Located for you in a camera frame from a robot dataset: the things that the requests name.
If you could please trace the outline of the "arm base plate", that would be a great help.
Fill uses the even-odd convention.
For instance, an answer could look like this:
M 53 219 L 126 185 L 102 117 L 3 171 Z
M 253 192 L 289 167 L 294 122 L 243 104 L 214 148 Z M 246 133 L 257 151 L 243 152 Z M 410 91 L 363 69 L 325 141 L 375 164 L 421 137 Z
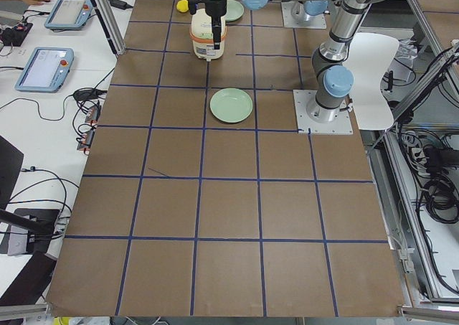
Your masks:
M 294 90 L 297 129 L 301 134 L 352 135 L 353 128 L 345 100 L 336 109 L 322 108 L 316 90 Z
M 327 0 L 291 1 L 281 4 L 283 25 L 287 28 L 325 29 Z

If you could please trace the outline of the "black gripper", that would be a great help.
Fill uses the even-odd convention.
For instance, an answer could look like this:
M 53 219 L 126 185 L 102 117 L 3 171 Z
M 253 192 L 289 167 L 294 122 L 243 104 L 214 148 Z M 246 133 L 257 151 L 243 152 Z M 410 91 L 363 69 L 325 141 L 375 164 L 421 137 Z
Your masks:
M 227 0 L 189 0 L 189 13 L 195 15 L 198 4 L 204 4 L 211 17 L 214 49 L 219 50 L 222 41 L 222 18 L 227 13 Z

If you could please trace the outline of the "green plate near arm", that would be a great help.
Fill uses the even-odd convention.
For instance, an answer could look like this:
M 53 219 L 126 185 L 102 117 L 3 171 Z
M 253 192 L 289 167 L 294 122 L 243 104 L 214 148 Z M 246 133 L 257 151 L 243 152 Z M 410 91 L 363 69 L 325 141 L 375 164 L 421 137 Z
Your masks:
M 224 123 L 239 123 L 250 116 L 252 98 L 237 88 L 218 90 L 210 100 L 210 110 L 215 118 Z
M 236 0 L 227 0 L 227 13 L 225 14 L 226 22 L 235 22 L 241 19 L 244 14 L 244 6 Z

